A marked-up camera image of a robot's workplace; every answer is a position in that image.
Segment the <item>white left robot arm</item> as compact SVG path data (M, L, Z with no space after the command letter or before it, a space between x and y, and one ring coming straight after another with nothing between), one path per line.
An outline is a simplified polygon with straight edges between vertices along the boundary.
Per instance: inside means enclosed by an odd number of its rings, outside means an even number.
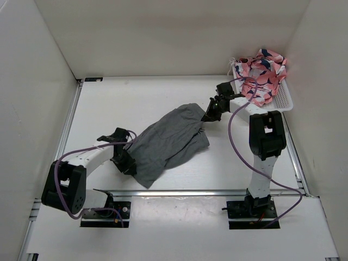
M117 127L112 134L100 136L92 147L68 152L52 163L42 203L75 220L86 212L121 219L111 193L86 188L88 176L110 161L119 172L150 188L165 170L186 163L209 147L203 123L219 121L221 115L220 103L211 98L206 111L196 103L184 104L140 135Z

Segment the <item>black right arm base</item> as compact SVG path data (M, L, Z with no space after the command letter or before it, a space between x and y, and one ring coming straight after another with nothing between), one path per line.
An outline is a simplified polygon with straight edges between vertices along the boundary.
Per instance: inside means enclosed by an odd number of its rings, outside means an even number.
M227 213L230 230L280 229L275 203L270 196L229 200L221 210Z

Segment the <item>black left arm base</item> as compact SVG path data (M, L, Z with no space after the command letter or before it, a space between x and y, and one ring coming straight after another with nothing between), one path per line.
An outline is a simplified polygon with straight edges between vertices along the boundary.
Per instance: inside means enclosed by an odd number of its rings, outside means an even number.
M89 211L80 220L83 228L128 228L131 216L131 197L114 197L109 204L112 210Z

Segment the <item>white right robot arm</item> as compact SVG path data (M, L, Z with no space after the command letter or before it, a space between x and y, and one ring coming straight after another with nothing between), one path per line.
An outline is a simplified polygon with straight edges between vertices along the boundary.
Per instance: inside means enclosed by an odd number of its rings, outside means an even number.
M217 95L210 98L203 122L220 121L226 112L238 113L249 125L249 146L254 155L253 173L244 199L244 211L257 217L270 205L270 179L274 164L287 142L279 111L267 111L248 103L242 94L235 94L230 82L216 86Z

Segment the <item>grey shorts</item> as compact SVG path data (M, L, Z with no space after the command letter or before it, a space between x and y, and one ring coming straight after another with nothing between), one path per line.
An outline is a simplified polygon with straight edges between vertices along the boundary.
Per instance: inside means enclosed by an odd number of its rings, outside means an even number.
M164 170L178 167L207 149L204 110L196 103L179 106L148 126L125 149L136 161L134 179L150 188Z

